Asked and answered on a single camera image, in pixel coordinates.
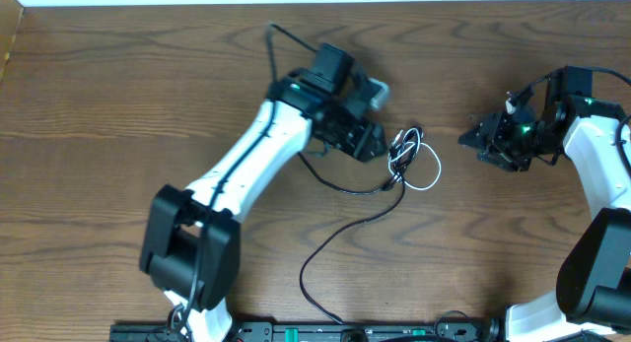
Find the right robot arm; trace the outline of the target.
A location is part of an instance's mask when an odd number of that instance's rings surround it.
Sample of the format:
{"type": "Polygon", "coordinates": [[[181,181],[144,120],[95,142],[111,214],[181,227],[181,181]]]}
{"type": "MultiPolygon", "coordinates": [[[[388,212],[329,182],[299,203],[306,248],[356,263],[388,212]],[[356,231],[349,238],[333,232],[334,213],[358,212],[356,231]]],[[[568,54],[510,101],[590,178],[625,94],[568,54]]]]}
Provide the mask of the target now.
{"type": "Polygon", "coordinates": [[[576,169],[592,222],[564,260],[554,291],[506,310],[506,341],[604,341],[630,331],[630,116],[593,95],[595,67],[567,65],[543,76],[543,112],[528,106],[532,87],[508,96],[459,136],[480,162],[527,171],[560,157],[576,169]]]}

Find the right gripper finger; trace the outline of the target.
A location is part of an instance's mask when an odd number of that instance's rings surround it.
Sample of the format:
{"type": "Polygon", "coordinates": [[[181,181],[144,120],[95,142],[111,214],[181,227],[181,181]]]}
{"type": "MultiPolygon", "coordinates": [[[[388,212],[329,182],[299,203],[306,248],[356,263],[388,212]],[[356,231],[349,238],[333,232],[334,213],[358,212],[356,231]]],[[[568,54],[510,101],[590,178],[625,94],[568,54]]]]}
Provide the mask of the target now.
{"type": "Polygon", "coordinates": [[[488,154],[492,149],[493,140],[488,137],[463,138],[462,145],[477,153],[488,154]]]}
{"type": "Polygon", "coordinates": [[[488,124],[479,123],[461,134],[457,142],[462,146],[488,146],[490,133],[491,130],[488,124]]]}

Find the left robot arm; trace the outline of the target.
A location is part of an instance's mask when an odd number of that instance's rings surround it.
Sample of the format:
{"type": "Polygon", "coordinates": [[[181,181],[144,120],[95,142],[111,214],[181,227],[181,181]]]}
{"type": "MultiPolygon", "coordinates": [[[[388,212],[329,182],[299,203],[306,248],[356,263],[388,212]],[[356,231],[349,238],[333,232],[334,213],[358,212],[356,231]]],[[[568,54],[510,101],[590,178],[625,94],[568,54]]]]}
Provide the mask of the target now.
{"type": "Polygon", "coordinates": [[[185,189],[154,196],[139,267],[172,301],[167,330],[179,341],[221,341],[232,327],[226,297],[239,273],[241,230],[251,207],[311,139],[367,162],[387,150],[370,119],[389,96],[347,52],[328,43],[309,68],[276,70],[251,126],[185,189]]]}

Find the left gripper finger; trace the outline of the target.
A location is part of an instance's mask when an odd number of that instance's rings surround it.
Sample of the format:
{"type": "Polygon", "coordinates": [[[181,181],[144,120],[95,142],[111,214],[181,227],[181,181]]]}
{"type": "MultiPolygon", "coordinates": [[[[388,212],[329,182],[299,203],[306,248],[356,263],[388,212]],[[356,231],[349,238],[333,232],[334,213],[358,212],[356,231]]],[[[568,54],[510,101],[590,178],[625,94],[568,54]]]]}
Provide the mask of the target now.
{"type": "Polygon", "coordinates": [[[368,137],[376,137],[386,139],[384,127],[375,121],[369,121],[367,123],[365,133],[363,135],[363,140],[368,137]]]}
{"type": "Polygon", "coordinates": [[[373,158],[383,156],[387,152],[386,140],[383,138],[368,137],[359,140],[352,152],[352,157],[362,163],[371,161],[373,158]]]}

